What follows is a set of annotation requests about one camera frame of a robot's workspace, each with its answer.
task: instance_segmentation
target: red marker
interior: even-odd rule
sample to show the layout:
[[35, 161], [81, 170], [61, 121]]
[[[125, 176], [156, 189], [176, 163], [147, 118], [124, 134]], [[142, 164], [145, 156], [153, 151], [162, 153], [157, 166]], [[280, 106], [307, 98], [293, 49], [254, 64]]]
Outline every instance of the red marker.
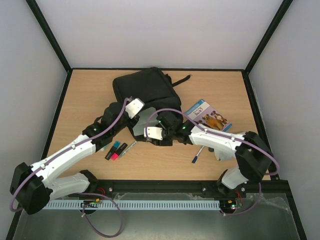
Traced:
[[123, 143], [116, 151], [115, 153], [111, 156], [111, 159], [114, 161], [116, 160], [119, 155], [126, 149], [126, 147], [128, 146], [128, 144]]

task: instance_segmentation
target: marker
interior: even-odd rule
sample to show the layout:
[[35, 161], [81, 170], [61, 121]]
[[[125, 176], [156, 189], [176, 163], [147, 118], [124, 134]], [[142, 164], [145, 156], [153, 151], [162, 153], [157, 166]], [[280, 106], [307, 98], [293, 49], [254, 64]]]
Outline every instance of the marker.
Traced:
[[106, 156], [104, 158], [109, 160], [111, 158], [111, 156], [115, 153], [115, 151], [117, 150], [119, 145], [120, 145], [120, 142], [119, 141], [115, 141], [115, 143], [110, 148], [109, 152], [106, 154]]
[[121, 154], [120, 158], [122, 158], [134, 145], [136, 145], [137, 141], [134, 141], [128, 148]]
[[202, 147], [200, 148], [200, 150], [198, 151], [198, 153], [195, 155], [194, 159], [192, 160], [192, 163], [193, 163], [193, 164], [197, 161], [198, 156], [199, 156], [199, 154], [202, 152], [202, 150], [204, 149], [204, 147], [205, 147], [205, 146], [202, 146]]
[[119, 155], [126, 149], [126, 147], [128, 146], [128, 144], [123, 143], [116, 151], [114, 154], [112, 154], [111, 159], [114, 161], [116, 160]]

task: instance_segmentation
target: cable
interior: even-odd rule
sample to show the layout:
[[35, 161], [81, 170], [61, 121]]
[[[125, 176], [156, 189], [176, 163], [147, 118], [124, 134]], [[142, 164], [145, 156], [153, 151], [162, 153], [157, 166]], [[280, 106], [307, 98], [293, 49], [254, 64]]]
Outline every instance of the cable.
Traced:
[[[123, 102], [123, 106], [122, 106], [122, 109], [119, 113], [119, 115], [116, 117], [116, 119], [113, 121], [113, 123], [111, 123], [111, 125], [104, 131], [100, 132], [99, 134], [93, 136], [93, 137], [90, 137], [88, 139], [85, 139], [81, 142], [78, 142], [75, 144], [76, 147], [86, 143], [86, 142], [89, 142], [89, 141], [92, 141], [100, 136], [102, 136], [103, 134], [107, 133], [110, 129], [112, 129], [114, 127], [114, 125], [116, 125], [116, 123], [120, 120], [120, 118], [122, 117], [125, 109], [126, 109], [126, 103], [129, 101], [129, 98], [125, 98], [124, 99], [124, 102]], [[58, 154], [54, 155], [52, 158], [50, 158], [46, 163], [44, 163], [44, 167], [42, 168], [41, 166], [38, 167], [35, 171], [33, 171], [29, 176], [27, 176], [23, 181], [22, 183], [16, 188], [15, 192], [13, 193], [12, 195], [12, 199], [10, 201], [10, 205], [9, 205], [9, 209], [11, 212], [19, 212], [23, 209], [23, 207], [19, 207], [17, 209], [14, 209], [14, 202], [15, 202], [15, 199], [18, 195], [18, 193], [20, 192], [20, 190], [23, 188], [23, 186], [34, 176], [36, 175], [40, 170], [42, 169], [45, 169], [46, 166], [48, 166], [53, 160], [55, 160], [56, 158], [60, 157], [61, 155], [65, 154], [66, 152], [72, 150], [72, 146], [66, 148], [65, 150], [59, 152]]]
[[203, 127], [201, 127], [199, 124], [197, 124], [195, 121], [193, 121], [190, 117], [188, 117], [185, 113], [183, 113], [182, 111], [179, 111], [179, 110], [176, 110], [176, 109], [173, 109], [173, 108], [162, 108], [162, 109], [159, 109], [157, 111], [155, 111], [154, 113], [152, 113], [150, 115], [150, 117], [148, 118], [148, 120], [146, 121], [146, 125], [145, 125], [145, 136], [147, 138], [147, 140], [150, 140], [150, 138], [148, 137], [148, 132], [147, 132], [147, 129], [148, 129], [148, 126], [149, 126], [149, 122], [151, 120], [151, 118], [157, 114], [157, 113], [160, 113], [160, 112], [164, 112], [164, 111], [171, 111], [171, 112], [175, 112], [175, 113], [178, 113], [178, 114], [181, 114], [182, 116], [186, 117], [191, 123], [193, 123], [193, 125], [195, 125], [196, 127], [198, 127], [199, 129], [201, 129], [202, 131], [205, 131], [206, 133], [210, 133], [210, 134], [213, 134], [213, 135], [216, 135], [218, 137], [223, 137], [223, 138], [226, 138], [226, 139], [232, 139], [234, 141], [238, 141], [240, 143], [243, 143], [243, 144], [246, 144], [248, 146], [250, 146], [251, 148], [253, 149], [256, 149], [258, 150], [260, 153], [264, 154], [265, 156], [267, 156], [276, 166], [276, 171], [274, 172], [269, 172], [269, 173], [265, 173], [265, 175], [269, 175], [269, 176], [273, 176], [273, 175], [277, 175], [278, 172], [280, 171], [280, 165], [279, 163], [277, 162], [277, 160], [271, 156], [269, 153], [267, 153], [265, 150], [261, 149], [260, 147], [252, 144], [251, 142], [248, 142], [246, 140], [242, 140], [240, 138], [237, 138], [237, 137], [232, 137], [232, 136], [228, 136], [228, 135], [224, 135], [222, 133], [218, 133], [218, 132], [213, 132], [213, 131], [210, 131], [208, 129], [204, 129]]
[[95, 231], [96, 234], [100, 235], [101, 237], [104, 237], [104, 238], [114, 238], [116, 236], [119, 236], [120, 233], [121, 233], [121, 230], [123, 228], [123, 225], [124, 225], [124, 218], [122, 216], [122, 213], [121, 213], [121, 210], [118, 206], [118, 204], [112, 200], [112, 198], [110, 197], [107, 197], [105, 195], [102, 195], [102, 194], [98, 194], [98, 193], [86, 193], [86, 192], [80, 192], [80, 193], [77, 193], [77, 194], [80, 194], [80, 195], [86, 195], [86, 196], [98, 196], [98, 197], [101, 197], [101, 198], [104, 198], [106, 200], [109, 200], [113, 203], [113, 205], [116, 207], [116, 209], [118, 210], [119, 212], [119, 215], [120, 215], [120, 227], [119, 227], [119, 230], [114, 234], [114, 235], [105, 235], [103, 234], [102, 232], [98, 231], [94, 226], [93, 224], [90, 222], [89, 218], [87, 217], [87, 215], [85, 214], [85, 209], [86, 207], [89, 205], [89, 204], [85, 204], [83, 206], [83, 209], [82, 209], [82, 216], [86, 219], [86, 221], [88, 222], [89, 226], [92, 228], [93, 231]]
[[224, 213], [224, 211], [222, 211], [222, 209], [220, 210], [221, 213], [223, 213], [223, 216], [237, 216], [237, 215], [242, 215], [245, 213], [250, 212], [252, 209], [254, 209], [254, 207], [258, 204], [258, 202], [260, 202], [260, 198], [262, 196], [262, 189], [261, 189], [261, 183], [259, 182], [259, 195], [258, 195], [258, 199], [257, 201], [254, 202], [254, 204], [249, 207], [247, 210], [244, 210], [242, 212], [236, 212], [236, 213]]

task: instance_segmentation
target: black metal frame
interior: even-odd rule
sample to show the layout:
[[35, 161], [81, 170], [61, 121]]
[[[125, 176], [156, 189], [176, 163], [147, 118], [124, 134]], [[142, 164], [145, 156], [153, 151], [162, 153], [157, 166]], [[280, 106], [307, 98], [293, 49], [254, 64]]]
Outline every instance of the black metal frame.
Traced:
[[[262, 140], [268, 145], [268, 137], [265, 131], [265, 126], [260, 114], [260, 110], [257, 104], [256, 96], [253, 91], [249, 73], [253, 69], [254, 65], [256, 64], [258, 58], [260, 57], [261, 53], [263, 52], [264, 48], [266, 47], [267, 43], [269, 42], [270, 38], [272, 37], [273, 33], [275, 32], [277, 26], [279, 25], [280, 21], [284, 17], [285, 13], [287, 12], [289, 6], [291, 5], [293, 0], [283, 0], [282, 4], [280, 5], [277, 13], [275, 14], [272, 22], [270, 23], [268, 29], [266, 30], [263, 38], [261, 39], [259, 45], [257, 46], [252, 58], [250, 59], [247, 67], [245, 69], [215, 69], [215, 68], [206, 68], [206, 69], [198, 69], [198, 68], [163, 68], [162, 70], [173, 70], [173, 71], [237, 71], [242, 73], [244, 85], [247, 91], [248, 99], [250, 102], [250, 106], [252, 109], [253, 117], [255, 120], [255, 124], [257, 127], [258, 134], [262, 138]], [[63, 67], [67, 72], [67, 77], [63, 86], [63, 90], [58, 102], [58, 106], [52, 121], [52, 125], [48, 134], [48, 138], [43, 150], [42, 158], [45, 158], [48, 154], [49, 147], [51, 144], [51, 140], [56, 128], [56, 124], [59, 118], [59, 114], [65, 99], [65, 95], [68, 89], [68, 85], [72, 76], [73, 70], [142, 70], [144, 68], [71, 68], [64, 53], [62, 52], [54, 34], [52, 33], [44, 15], [42, 14], [37, 2], [35, 0], [26, 0], [27, 4], [29, 5], [30, 9], [32, 10], [34, 16], [36, 17], [38, 23], [40, 24], [43, 32], [47, 36], [49, 42], [52, 45], [55, 53], [57, 54], [58, 58], [60, 59]], [[274, 172], [276, 167], [272, 164], [269, 168], [270, 172]], [[210, 186], [215, 185], [216, 181], [147, 181], [147, 180], [101, 180], [99, 181], [101, 185], [104, 186], [106, 190], [112, 188], [111, 194], [116, 193], [192, 193], [201, 195], [203, 197], [215, 197], [216, 199], [221, 198], [219, 195], [215, 195], [212, 191], [210, 193]], [[303, 229], [299, 213], [295, 204], [295, 201], [292, 196], [292, 192], [289, 186], [288, 181], [280, 180], [279, 176], [271, 177], [269, 181], [262, 181], [262, 190], [264, 193], [284, 193], [286, 194], [290, 209], [292, 211], [292, 215], [294, 218], [295, 225], [297, 227], [297, 231], [299, 234], [300, 239], [304, 240], [307, 239], [305, 231]], [[254, 183], [248, 182], [245, 184], [245, 192], [246, 193], [257, 193], [259, 191], [258, 185]], [[6, 237], [7, 240], [11, 240], [14, 237], [18, 221], [20, 218], [21, 213], [17, 212], [14, 215], [12, 220], [8, 235]]]

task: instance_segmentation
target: black bag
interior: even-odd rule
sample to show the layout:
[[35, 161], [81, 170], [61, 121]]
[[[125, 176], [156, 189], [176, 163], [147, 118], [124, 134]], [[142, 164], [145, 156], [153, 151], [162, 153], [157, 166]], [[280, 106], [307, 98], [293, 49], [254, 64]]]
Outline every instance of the black bag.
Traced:
[[[174, 86], [185, 82], [190, 75], [172, 84], [171, 77], [165, 75], [159, 68], [151, 67], [129, 75], [120, 76], [113, 80], [112, 86], [119, 103], [123, 103], [125, 98], [139, 98], [144, 102], [142, 110], [154, 107], [156, 110], [172, 108], [181, 111], [181, 100], [174, 90]], [[143, 141], [142, 137], [133, 137]]]

